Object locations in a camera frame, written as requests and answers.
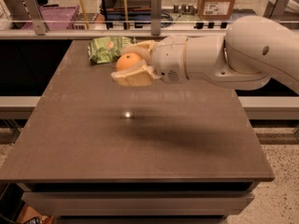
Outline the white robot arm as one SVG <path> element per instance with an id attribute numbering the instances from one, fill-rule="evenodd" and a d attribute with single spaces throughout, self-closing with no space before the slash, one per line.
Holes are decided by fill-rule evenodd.
<path id="1" fill-rule="evenodd" d="M 246 16 L 231 23 L 224 35 L 171 35 L 144 41 L 121 51 L 129 62 L 111 74 L 122 86 L 142 87 L 155 80 L 169 84 L 203 79 L 242 91 L 274 79 L 299 93 L 299 35 L 264 17 Z"/>

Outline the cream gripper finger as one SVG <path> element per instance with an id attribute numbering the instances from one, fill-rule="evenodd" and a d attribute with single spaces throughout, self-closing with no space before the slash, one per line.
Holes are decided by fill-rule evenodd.
<path id="1" fill-rule="evenodd" d="M 144 59 L 128 69 L 112 72 L 111 76 L 115 82 L 125 87 L 150 86 L 156 79 L 160 78 Z"/>
<path id="2" fill-rule="evenodd" d="M 121 55 L 124 55 L 126 53 L 135 53 L 146 62 L 149 62 L 151 51 L 155 45 L 156 42 L 154 40 L 146 40 L 138 42 L 136 44 L 131 44 L 130 46 L 125 47 L 121 50 Z"/>

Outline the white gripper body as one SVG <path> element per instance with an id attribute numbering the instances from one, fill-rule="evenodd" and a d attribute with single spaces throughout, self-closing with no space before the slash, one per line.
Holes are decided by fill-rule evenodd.
<path id="1" fill-rule="evenodd" d="M 163 82 L 175 84 L 188 80 L 184 64 L 186 42 L 185 35 L 173 35 L 154 45 L 151 65 Z"/>

